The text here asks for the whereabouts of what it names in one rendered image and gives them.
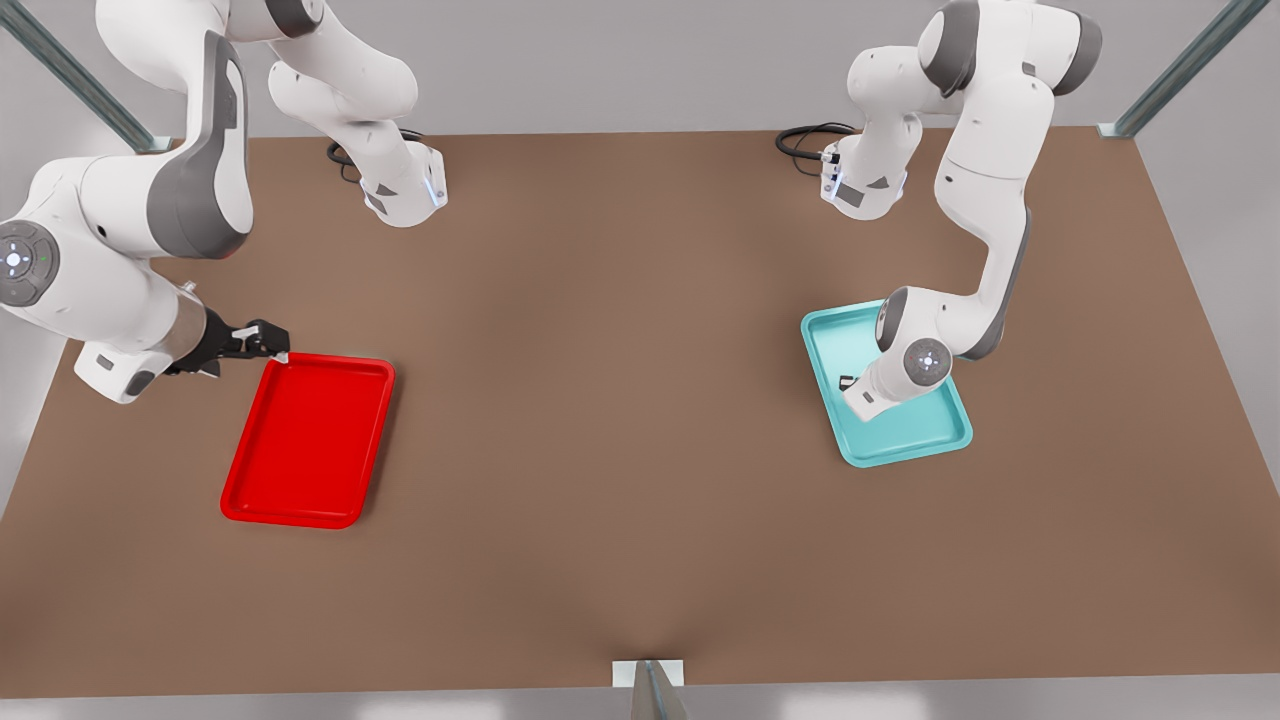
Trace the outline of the teal rectangular tray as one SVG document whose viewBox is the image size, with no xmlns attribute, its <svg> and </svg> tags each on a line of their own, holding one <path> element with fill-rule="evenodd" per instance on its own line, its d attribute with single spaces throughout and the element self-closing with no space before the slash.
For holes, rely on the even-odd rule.
<svg viewBox="0 0 1280 720">
<path fill-rule="evenodd" d="M 856 375 L 879 355 L 874 340 L 881 301 L 808 313 L 801 334 L 841 456 L 876 468 L 964 448 L 973 429 L 952 379 L 937 391 L 861 421 L 846 405 L 838 378 Z"/>
</svg>

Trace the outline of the red rectangular tray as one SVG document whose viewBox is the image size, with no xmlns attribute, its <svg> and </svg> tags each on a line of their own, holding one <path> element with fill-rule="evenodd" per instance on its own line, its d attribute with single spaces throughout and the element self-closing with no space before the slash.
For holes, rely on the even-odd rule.
<svg viewBox="0 0 1280 720">
<path fill-rule="evenodd" d="M 221 492 L 236 521 L 339 530 L 364 511 L 396 369 L 289 354 L 262 372 Z"/>
</svg>

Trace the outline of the silver frame post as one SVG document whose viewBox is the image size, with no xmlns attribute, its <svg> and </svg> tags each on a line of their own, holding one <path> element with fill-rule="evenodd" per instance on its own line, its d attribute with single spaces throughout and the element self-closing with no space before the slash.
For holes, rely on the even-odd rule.
<svg viewBox="0 0 1280 720">
<path fill-rule="evenodd" d="M 0 0 L 0 28 L 59 79 L 133 152 L 160 154 L 173 147 L 173 138 L 152 135 L 19 0 Z"/>
<path fill-rule="evenodd" d="M 632 691 L 630 720 L 689 720 L 677 689 L 685 687 L 684 660 L 616 660 L 612 685 Z"/>
<path fill-rule="evenodd" d="M 1102 138 L 1135 138 L 1272 0 L 1229 0 L 1140 96 L 1111 123 Z"/>
</svg>

